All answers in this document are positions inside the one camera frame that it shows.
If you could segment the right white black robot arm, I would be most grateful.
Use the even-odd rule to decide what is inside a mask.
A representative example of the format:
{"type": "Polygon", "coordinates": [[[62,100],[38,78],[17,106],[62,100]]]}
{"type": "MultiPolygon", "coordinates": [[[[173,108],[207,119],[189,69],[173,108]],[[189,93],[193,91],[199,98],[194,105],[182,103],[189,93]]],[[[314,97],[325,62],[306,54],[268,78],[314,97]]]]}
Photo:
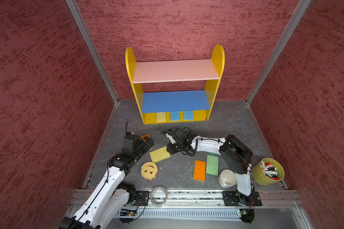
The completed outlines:
{"type": "Polygon", "coordinates": [[[254,185],[252,181],[251,160],[252,151],[236,136],[227,135],[223,138],[208,138],[188,133],[175,128],[161,132],[169,138],[167,151],[171,154],[183,153],[190,157],[203,151],[220,155],[229,169],[237,178],[236,201],[241,206],[248,206],[254,202],[254,185]]]}

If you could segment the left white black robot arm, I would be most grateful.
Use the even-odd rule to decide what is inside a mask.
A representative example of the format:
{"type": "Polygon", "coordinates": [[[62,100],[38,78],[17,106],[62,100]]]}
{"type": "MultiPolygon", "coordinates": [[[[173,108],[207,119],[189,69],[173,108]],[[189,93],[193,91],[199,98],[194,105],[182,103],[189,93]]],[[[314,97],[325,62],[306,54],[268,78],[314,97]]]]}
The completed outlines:
{"type": "Polygon", "coordinates": [[[124,178],[153,146],[152,138],[126,132],[121,153],[107,162],[107,170],[93,193],[72,217],[63,218],[59,228],[105,228],[123,206],[136,200],[135,186],[124,182],[124,178]]]}

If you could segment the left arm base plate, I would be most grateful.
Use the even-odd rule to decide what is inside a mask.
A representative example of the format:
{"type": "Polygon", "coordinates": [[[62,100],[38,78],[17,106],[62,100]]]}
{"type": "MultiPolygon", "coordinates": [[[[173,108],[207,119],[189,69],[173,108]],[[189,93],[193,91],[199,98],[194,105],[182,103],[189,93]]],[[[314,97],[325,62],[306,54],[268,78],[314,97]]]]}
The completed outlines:
{"type": "Polygon", "coordinates": [[[132,206],[147,206],[149,204],[150,191],[147,190],[137,190],[135,201],[132,206]]]}

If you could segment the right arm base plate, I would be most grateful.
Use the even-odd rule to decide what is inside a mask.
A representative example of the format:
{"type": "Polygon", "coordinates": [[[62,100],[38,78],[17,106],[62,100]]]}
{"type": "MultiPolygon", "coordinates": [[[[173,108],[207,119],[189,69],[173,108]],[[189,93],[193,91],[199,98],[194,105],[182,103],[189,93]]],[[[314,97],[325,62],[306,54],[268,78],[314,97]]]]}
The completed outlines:
{"type": "Polygon", "coordinates": [[[261,207],[262,202],[259,193],[254,191],[249,196],[245,196],[236,191],[223,191],[223,201],[226,207],[261,207]]]}

